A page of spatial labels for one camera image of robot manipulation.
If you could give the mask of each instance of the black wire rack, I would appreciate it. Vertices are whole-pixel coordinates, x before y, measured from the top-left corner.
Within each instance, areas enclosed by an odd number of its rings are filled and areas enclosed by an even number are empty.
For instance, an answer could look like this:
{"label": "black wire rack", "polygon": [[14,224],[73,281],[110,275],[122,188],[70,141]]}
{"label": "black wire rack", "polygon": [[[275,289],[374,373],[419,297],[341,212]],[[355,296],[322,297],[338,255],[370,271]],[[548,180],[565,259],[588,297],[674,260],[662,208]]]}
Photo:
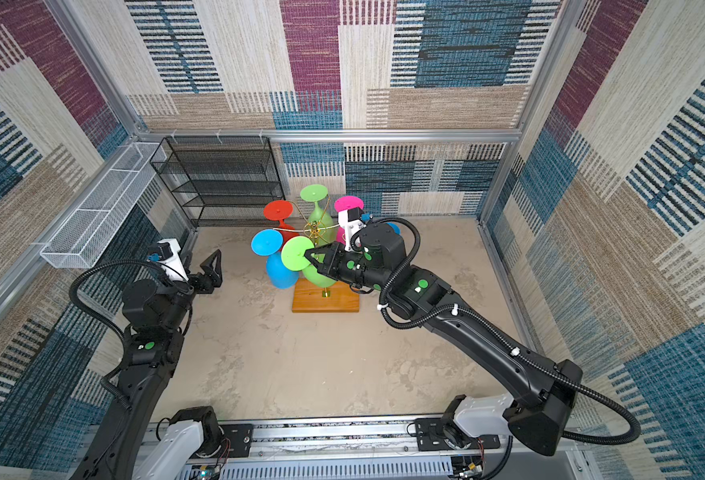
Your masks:
{"label": "black wire rack", "polygon": [[194,226],[278,225],[262,212],[285,199],[268,138],[166,137],[151,163]]}

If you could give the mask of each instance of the white wire basket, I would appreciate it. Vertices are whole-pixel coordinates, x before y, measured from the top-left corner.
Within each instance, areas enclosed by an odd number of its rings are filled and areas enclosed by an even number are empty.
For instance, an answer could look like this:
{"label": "white wire basket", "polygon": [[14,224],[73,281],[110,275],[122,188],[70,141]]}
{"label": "white wire basket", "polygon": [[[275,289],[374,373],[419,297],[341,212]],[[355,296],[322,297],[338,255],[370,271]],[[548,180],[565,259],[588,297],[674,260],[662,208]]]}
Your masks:
{"label": "white wire basket", "polygon": [[150,165],[165,160],[154,143],[133,143],[59,227],[40,252],[54,268],[91,268],[155,176]]}

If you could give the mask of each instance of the wooden board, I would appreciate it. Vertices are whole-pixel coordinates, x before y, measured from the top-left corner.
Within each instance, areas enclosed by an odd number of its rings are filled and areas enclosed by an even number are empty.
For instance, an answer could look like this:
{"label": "wooden board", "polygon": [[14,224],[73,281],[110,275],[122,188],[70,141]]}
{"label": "wooden board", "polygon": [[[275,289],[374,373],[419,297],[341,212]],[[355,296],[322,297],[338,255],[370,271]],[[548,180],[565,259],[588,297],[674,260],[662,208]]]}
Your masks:
{"label": "wooden board", "polygon": [[295,313],[334,313],[357,312],[360,309],[360,295],[352,292],[346,283],[336,282],[329,288],[331,296],[323,297],[323,289],[300,278],[294,286]]}

